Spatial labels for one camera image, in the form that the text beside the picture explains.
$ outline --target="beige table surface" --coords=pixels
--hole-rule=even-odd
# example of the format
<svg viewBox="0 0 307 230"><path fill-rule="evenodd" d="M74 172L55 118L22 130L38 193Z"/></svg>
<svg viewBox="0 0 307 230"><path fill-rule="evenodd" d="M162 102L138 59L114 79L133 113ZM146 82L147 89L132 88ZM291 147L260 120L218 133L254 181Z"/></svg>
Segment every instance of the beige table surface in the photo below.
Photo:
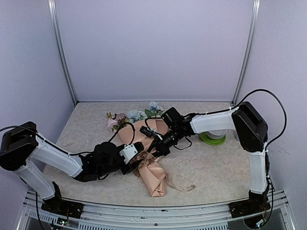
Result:
<svg viewBox="0 0 307 230"><path fill-rule="evenodd" d="M209 112L229 107L228 103L160 102L164 110L175 107L181 114ZM76 153L92 151L96 144L113 135L106 128L106 112L120 113L132 109L144 110L148 102L79 103L64 127L57 144ZM112 173L103 181L82 183L47 165L44 174L55 181L62 196L81 201L127 206L186 206L217 203L248 197L249 164L245 151L228 131L226 142L210 146L199 135L190 138L193 145L183 151L171 148L160 164L169 172L178 187L195 185L189 192L166 187L164 197L151 197L142 180L132 173ZM114 139L120 144L119 137ZM179 147L188 144L180 141Z"/></svg>

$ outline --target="green plate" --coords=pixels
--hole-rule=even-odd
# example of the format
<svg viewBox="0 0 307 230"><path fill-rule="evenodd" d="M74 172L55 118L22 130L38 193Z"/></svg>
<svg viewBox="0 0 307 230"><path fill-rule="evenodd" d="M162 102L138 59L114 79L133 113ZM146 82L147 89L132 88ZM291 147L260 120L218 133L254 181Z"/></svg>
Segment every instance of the green plate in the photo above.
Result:
<svg viewBox="0 0 307 230"><path fill-rule="evenodd" d="M209 145L221 145L226 140L226 135L224 135L221 139L215 140L210 138L206 133L201 133L200 138Z"/></svg>

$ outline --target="white wall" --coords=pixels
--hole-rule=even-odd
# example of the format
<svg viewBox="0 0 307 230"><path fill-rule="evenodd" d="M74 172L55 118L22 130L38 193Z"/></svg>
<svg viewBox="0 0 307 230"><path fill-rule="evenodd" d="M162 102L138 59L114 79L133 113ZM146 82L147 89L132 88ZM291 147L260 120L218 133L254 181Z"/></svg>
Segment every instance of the white wall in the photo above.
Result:
<svg viewBox="0 0 307 230"><path fill-rule="evenodd" d="M298 229L307 217L307 1L263 0L241 97L266 88L283 102L288 115L285 134L270 147L271 175L284 189ZM251 96L269 125L269 138L283 127L283 114L269 95Z"/></svg>
<svg viewBox="0 0 307 230"><path fill-rule="evenodd" d="M253 1L59 0L79 101L231 101Z"/></svg>
<svg viewBox="0 0 307 230"><path fill-rule="evenodd" d="M0 44L0 127L31 120L57 140L73 106L47 0L0 0ZM27 186L2 168L0 181L0 228L12 230Z"/></svg>

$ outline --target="robotic arm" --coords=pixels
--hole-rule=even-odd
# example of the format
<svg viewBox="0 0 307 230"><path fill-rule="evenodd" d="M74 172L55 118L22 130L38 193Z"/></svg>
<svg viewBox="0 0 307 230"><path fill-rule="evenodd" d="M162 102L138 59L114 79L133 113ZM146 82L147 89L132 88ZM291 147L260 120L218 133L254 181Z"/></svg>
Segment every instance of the robotic arm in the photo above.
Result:
<svg viewBox="0 0 307 230"><path fill-rule="evenodd" d="M247 151L251 185L249 199L230 204L232 217L240 217L270 209L267 193L269 159L266 151L268 126L255 108L248 102L239 107L207 114L191 113L182 116L175 108L170 108L162 119L169 131L160 135L147 127L140 131L154 137L148 151L155 149L154 156L166 156L170 147L182 138L195 134L232 129L238 134L241 146ZM130 160L144 150L140 142L133 145L116 146L111 142L96 145L86 156L71 154L45 139L36 130L36 125L28 122L3 135L0 149L0 166L15 172L43 198L43 210L66 216L80 218L83 205L65 201L61 198L59 187L48 181L32 162L33 159L49 164L75 180L88 182L102 180L110 173L121 170L131 172L140 161Z"/></svg>

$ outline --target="metal frame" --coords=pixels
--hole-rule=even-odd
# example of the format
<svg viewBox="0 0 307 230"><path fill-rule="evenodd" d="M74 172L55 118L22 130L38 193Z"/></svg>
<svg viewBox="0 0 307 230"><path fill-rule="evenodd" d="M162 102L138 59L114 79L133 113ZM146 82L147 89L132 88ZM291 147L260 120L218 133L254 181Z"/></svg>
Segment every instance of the metal frame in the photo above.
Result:
<svg viewBox="0 0 307 230"><path fill-rule="evenodd" d="M253 41L254 41L254 37L255 37L255 31L256 31L256 27L257 27L259 7L260 7L260 0L254 0L253 12L252 12L252 16L251 16L249 33L248 33L248 42L247 42L247 46L246 46L246 50L245 50L245 54L244 54L244 58L243 58L243 63L242 63L241 71L240 71L239 81L238 81L238 84L236 86L235 95L232 99L232 104L236 104L238 102L239 96L240 96L240 93L241 93L241 90L242 90L242 86L243 86L243 83L244 83L244 79L245 79L245 76L246 76L246 71L247 71L247 68L248 68L248 62L249 62L250 54L251 54L251 51L252 51Z"/></svg>
<svg viewBox="0 0 307 230"><path fill-rule="evenodd" d="M229 202L208 205L183 207L131 207L118 205L104 205L91 202L84 204L80 219L70 218L66 226L73 230L225 230L228 222L242 219L231 218ZM274 210L281 209L287 230L295 230L292 211L283 190L274 192ZM66 218L39 208L42 222L56 222L58 218ZM20 212L20 219L16 230L24 230L30 217L37 219L35 193L29 191Z"/></svg>
<svg viewBox="0 0 307 230"><path fill-rule="evenodd" d="M49 5L51 21L52 21L52 25L53 25L53 29L54 29L54 34L55 34L55 37L56 37L56 43L57 43L57 47L58 47L58 51L59 51L59 57L60 57L60 60L61 60L61 64L62 64L64 76L65 76L65 81L66 81L66 84L67 84L67 87L68 87L68 90L69 90L69 93L70 93L70 96L71 96L71 101L72 101L73 105L76 106L77 103L78 103L78 100L77 100L77 96L76 96L76 93L75 93L75 89L74 89L72 81L71 81L71 77L70 77L70 74L69 74L69 71L68 71L68 66L67 66L67 62L66 62L66 58L65 58L65 54L64 54L55 0L48 0L48 5Z"/></svg>

